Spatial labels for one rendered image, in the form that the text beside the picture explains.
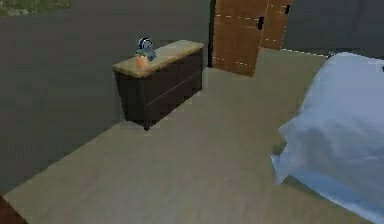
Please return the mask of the dark chest of drawers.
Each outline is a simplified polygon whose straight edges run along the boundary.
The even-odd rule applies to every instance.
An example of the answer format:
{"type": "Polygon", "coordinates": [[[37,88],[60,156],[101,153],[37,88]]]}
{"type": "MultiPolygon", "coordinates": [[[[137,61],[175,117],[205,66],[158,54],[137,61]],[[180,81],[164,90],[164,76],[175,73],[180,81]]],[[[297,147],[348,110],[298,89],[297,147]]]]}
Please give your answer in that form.
{"type": "Polygon", "coordinates": [[[204,44],[178,40],[155,50],[145,68],[135,56],[112,66],[126,121],[148,131],[203,89],[204,44]]]}

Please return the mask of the blue alarm clock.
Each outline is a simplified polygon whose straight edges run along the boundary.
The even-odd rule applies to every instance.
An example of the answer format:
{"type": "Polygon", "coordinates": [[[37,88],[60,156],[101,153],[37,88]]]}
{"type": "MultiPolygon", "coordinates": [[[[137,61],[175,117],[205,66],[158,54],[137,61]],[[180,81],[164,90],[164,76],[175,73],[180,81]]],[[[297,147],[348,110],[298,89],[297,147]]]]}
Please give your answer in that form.
{"type": "Polygon", "coordinates": [[[136,58],[146,57],[148,61],[153,61],[156,57],[153,48],[153,41],[149,37],[142,37],[137,42],[137,50],[135,52],[136,58]]]}

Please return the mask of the pale blue bed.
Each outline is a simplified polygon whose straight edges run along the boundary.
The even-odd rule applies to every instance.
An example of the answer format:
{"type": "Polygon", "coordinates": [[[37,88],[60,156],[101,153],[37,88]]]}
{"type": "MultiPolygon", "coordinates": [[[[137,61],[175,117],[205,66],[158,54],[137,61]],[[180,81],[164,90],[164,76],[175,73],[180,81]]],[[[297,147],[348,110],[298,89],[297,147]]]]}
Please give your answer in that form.
{"type": "Polygon", "coordinates": [[[279,128],[275,182],[298,179],[373,224],[384,224],[384,59],[341,52],[316,73],[279,128]]]}

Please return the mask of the green framed picture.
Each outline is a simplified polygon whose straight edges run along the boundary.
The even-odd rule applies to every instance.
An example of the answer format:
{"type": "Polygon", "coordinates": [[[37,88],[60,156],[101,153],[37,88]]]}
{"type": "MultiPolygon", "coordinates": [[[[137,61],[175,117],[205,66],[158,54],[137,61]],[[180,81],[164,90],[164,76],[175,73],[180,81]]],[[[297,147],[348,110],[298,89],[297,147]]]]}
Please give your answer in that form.
{"type": "Polygon", "coordinates": [[[71,5],[72,0],[0,0],[0,17],[67,9],[71,5]]]}

